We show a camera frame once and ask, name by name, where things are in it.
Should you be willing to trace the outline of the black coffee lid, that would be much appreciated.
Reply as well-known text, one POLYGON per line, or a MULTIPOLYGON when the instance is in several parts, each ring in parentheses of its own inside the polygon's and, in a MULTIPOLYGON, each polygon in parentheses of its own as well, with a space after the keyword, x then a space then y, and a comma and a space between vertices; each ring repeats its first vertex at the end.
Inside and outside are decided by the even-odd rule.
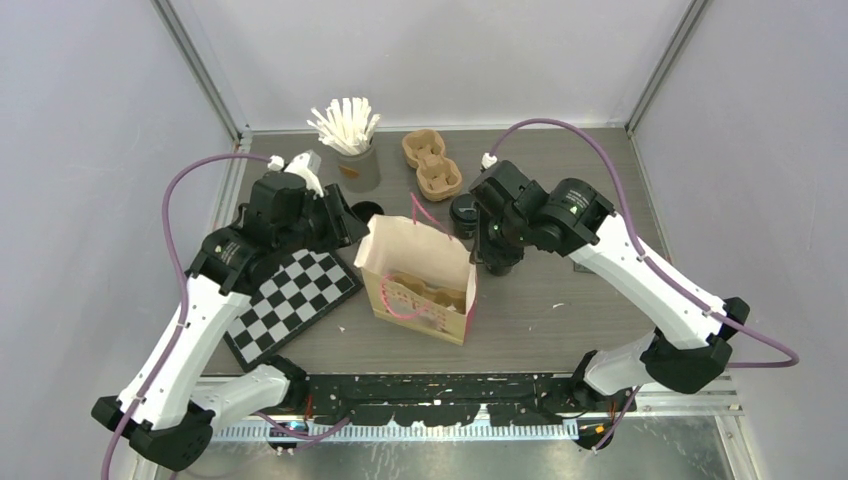
POLYGON ((456 224, 477 226, 478 213, 471 194, 465 193, 455 197, 449 207, 449 216, 453 227, 456 224))

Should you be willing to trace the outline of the white paper straws bundle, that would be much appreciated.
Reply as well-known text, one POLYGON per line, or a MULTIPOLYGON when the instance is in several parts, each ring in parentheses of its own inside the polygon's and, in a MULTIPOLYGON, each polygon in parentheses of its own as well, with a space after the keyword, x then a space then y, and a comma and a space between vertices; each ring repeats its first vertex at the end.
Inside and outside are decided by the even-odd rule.
POLYGON ((319 141, 344 156, 365 153, 381 121, 365 97, 332 99, 323 111, 312 108, 311 113, 314 118, 307 125, 318 133, 319 141))

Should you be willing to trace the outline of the stack of black cups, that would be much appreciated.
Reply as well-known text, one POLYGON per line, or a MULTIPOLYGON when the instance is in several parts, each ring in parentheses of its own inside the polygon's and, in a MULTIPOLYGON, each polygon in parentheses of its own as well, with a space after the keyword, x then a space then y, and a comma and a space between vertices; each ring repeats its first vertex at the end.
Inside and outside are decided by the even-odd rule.
POLYGON ((383 215, 384 209, 373 201, 360 201, 351 206, 351 211, 356 218, 367 224, 375 215, 383 215))

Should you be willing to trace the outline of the brown cardboard cup carrier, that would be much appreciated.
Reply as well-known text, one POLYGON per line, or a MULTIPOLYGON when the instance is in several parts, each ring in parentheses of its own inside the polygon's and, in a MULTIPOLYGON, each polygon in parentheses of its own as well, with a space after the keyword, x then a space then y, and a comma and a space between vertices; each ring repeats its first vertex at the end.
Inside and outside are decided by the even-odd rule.
POLYGON ((407 165, 415 170, 422 195, 440 202, 457 196, 463 177, 457 164, 446 156, 442 136, 432 129, 421 129, 404 136, 401 146, 407 165))

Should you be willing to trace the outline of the single brown cup carrier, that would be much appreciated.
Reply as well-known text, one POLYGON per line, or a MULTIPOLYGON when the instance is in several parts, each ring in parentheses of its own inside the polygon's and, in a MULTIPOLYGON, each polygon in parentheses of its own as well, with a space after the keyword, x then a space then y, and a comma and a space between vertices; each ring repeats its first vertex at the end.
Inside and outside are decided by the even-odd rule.
POLYGON ((458 313, 466 312, 466 293, 463 291, 434 286, 417 276, 405 272, 390 274, 389 280, 402 285, 413 293, 423 297, 426 301, 433 302, 458 313))

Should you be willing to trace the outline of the grey straw holder cup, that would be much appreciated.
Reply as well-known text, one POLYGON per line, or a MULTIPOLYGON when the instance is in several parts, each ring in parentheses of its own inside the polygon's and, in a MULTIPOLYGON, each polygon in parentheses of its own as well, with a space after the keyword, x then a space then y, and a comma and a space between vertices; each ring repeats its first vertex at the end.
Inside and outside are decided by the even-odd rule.
POLYGON ((379 186, 382 177, 376 147, 373 144, 357 155, 337 153, 336 158, 341 184, 347 190, 366 193, 379 186))

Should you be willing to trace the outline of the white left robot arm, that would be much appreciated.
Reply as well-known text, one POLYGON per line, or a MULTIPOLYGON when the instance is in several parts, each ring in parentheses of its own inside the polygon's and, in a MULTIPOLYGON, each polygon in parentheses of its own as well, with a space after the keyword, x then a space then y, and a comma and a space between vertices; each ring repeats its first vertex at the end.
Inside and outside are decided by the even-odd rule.
POLYGON ((306 373, 278 355, 207 393, 195 386, 228 327, 285 257, 329 253, 368 232, 338 185, 319 186, 306 173, 265 174, 237 219, 209 234, 178 275, 180 304, 154 351, 120 394, 95 402, 93 418, 145 459, 180 472, 221 429, 270 407, 298 412, 306 373))

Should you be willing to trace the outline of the paper bag with pink handles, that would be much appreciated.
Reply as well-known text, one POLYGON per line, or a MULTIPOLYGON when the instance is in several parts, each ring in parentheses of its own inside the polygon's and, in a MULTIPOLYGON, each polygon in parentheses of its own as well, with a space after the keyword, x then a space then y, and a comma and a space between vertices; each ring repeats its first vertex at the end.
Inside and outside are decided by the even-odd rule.
POLYGON ((476 313, 477 266, 416 195, 411 201, 408 217, 371 217, 354 266, 377 318, 463 345, 476 313))

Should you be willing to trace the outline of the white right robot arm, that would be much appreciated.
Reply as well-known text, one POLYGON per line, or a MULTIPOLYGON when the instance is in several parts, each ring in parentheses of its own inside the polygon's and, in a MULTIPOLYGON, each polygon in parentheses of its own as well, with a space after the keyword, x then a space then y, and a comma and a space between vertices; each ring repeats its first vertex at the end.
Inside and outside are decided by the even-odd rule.
POLYGON ((738 297, 699 291, 672 270, 668 285, 647 264, 652 250, 637 252, 622 214, 588 183, 567 178, 546 191, 510 161, 483 160, 469 187, 478 212, 472 258, 504 276, 534 247, 588 268, 631 301, 654 324, 651 333, 611 351, 582 359, 571 397, 596 410, 611 395, 656 382, 693 394, 724 372, 735 331, 715 319, 744 323, 750 308, 738 297))

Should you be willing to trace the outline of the black white chessboard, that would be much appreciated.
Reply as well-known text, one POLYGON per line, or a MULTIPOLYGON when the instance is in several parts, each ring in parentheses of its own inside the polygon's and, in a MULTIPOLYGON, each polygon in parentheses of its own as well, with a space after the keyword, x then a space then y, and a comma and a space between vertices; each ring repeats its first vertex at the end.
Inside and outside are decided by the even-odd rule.
POLYGON ((249 307, 228 327, 224 341, 243 371, 274 356, 363 288, 337 252, 300 250, 286 257, 249 307))

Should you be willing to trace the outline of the single black coffee cup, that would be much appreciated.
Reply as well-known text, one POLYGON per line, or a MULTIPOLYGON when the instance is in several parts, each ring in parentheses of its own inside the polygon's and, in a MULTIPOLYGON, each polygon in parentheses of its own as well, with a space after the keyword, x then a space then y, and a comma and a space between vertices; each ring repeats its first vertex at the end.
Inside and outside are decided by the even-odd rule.
POLYGON ((476 227, 474 225, 456 224, 453 227, 453 234, 460 240, 471 240, 475 237, 476 227))

